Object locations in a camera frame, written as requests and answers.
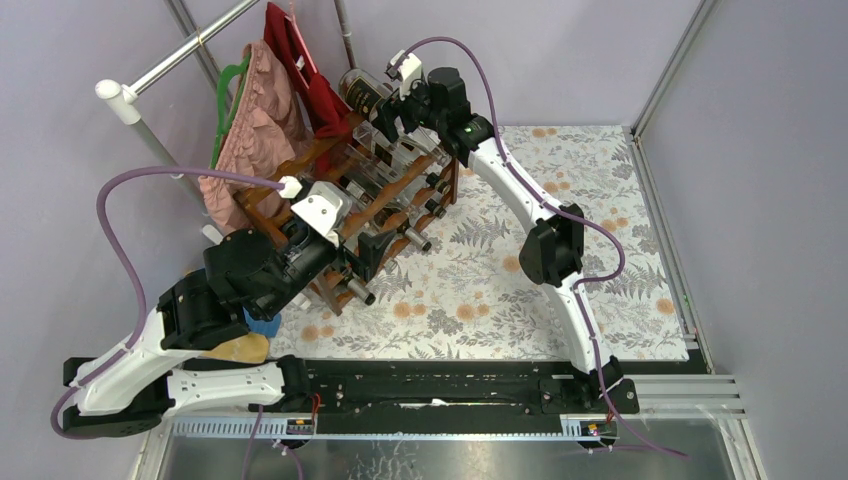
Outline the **clear bottle black cap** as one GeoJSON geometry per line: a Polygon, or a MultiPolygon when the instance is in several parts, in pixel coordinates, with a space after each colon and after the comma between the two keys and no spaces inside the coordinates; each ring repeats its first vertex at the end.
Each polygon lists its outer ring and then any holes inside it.
{"type": "MultiPolygon", "coordinates": [[[[444,157],[439,148],[434,152],[426,150],[426,147],[433,145],[429,139],[422,145],[406,136],[398,143],[391,144],[368,122],[358,125],[353,130],[353,137],[366,148],[367,153],[364,154],[364,160],[358,161],[354,167],[355,173],[351,176],[365,180],[365,187],[374,194],[389,184],[400,181],[419,157],[432,155],[437,160],[444,157]]],[[[414,177],[396,197],[404,202],[411,202],[423,188],[433,188],[439,194],[446,194],[452,189],[452,185],[434,171],[426,170],[414,177]]]]}
{"type": "MultiPolygon", "coordinates": [[[[381,187],[389,186],[400,181],[403,175],[389,168],[386,164],[378,163],[373,170],[376,183],[381,187]]],[[[423,213],[432,212],[431,207],[425,204],[433,199],[433,196],[444,194],[451,188],[450,183],[434,172],[425,172],[414,177],[399,193],[393,195],[388,206],[402,210],[410,219],[417,219],[423,213]]]]}

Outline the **clear bottle dark label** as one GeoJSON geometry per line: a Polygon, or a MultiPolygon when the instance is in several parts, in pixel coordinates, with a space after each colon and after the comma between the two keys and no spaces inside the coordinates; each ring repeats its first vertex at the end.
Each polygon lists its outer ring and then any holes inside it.
{"type": "Polygon", "coordinates": [[[393,90],[366,70],[352,68],[340,78],[338,92],[347,106],[372,121],[378,115],[378,107],[392,95],[393,90]]]}

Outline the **green wine bottle silver neck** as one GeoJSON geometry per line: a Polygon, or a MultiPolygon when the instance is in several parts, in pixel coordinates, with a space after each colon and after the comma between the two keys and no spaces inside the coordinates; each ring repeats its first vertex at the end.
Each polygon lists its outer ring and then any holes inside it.
{"type": "Polygon", "coordinates": [[[407,214],[399,212],[383,214],[381,228],[384,231],[393,231],[423,252],[429,252],[432,248],[431,241],[412,226],[407,214]]]}

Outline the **green wine bottle brown label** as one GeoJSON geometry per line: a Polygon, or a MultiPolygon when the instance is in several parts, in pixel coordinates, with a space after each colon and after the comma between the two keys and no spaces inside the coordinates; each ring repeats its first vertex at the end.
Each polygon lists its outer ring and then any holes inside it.
{"type": "Polygon", "coordinates": [[[336,301],[343,305],[353,298],[367,306],[375,303],[376,295],[367,288],[366,283],[355,273],[351,266],[344,266],[340,270],[332,270],[327,274],[327,280],[331,292],[336,301]]]}

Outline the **clear bottle black cap front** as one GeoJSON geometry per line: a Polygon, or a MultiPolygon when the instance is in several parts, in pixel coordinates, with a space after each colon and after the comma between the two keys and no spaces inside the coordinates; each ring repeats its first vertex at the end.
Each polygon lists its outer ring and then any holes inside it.
{"type": "MultiPolygon", "coordinates": [[[[381,187],[389,186],[400,181],[403,175],[389,168],[386,164],[378,163],[373,170],[376,183],[381,187]]],[[[433,196],[444,194],[451,188],[450,183],[434,172],[425,172],[414,177],[399,193],[393,195],[388,206],[402,210],[410,219],[417,219],[423,213],[432,212],[431,207],[425,204],[433,199],[433,196]]]]}

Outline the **clear tall bottle back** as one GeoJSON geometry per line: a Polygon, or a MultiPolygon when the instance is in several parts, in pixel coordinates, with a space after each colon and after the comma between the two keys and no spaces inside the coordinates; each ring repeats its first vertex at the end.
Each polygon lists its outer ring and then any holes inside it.
{"type": "Polygon", "coordinates": [[[393,256],[385,256],[382,259],[382,262],[380,264],[380,268],[381,268],[382,271],[385,271],[387,273],[391,273],[391,272],[396,271],[399,268],[399,264],[393,256]]]}

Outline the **clear round bottle back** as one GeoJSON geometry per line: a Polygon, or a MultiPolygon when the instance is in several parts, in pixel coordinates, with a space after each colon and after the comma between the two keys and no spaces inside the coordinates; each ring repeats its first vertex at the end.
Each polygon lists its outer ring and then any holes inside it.
{"type": "Polygon", "coordinates": [[[387,186],[400,182],[403,174],[364,147],[338,147],[341,165],[347,166],[340,180],[360,209],[370,206],[387,186]]]}

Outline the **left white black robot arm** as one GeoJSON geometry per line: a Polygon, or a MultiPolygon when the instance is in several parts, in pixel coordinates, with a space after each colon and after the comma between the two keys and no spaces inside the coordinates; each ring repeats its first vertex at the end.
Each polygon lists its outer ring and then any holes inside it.
{"type": "Polygon", "coordinates": [[[363,233],[350,251],[306,231],[284,248],[252,229],[228,235],[204,251],[204,265],[144,311],[125,340],[97,358],[63,366],[65,396],[51,424],[72,439],[127,437],[179,413],[229,406],[277,406],[288,411],[316,397],[305,363],[292,355],[250,366],[187,370],[184,363],[248,334],[251,321],[271,321],[325,268],[352,271],[355,292],[376,273],[393,234],[363,233]]]}

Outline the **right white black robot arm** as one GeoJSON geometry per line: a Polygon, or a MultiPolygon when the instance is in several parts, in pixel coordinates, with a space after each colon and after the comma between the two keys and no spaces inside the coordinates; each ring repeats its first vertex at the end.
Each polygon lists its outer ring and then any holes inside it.
{"type": "Polygon", "coordinates": [[[440,67],[405,73],[387,70],[397,88],[377,110],[374,125],[390,140],[401,132],[435,132],[444,149],[488,183],[525,230],[519,253],[525,276],[543,288],[563,322],[570,363],[578,379],[575,402],[597,412],[613,398],[623,373],[600,334],[584,288],[582,257],[590,221],[576,205],[555,205],[553,198],[503,145],[492,118],[473,112],[459,71],[440,67]]]}

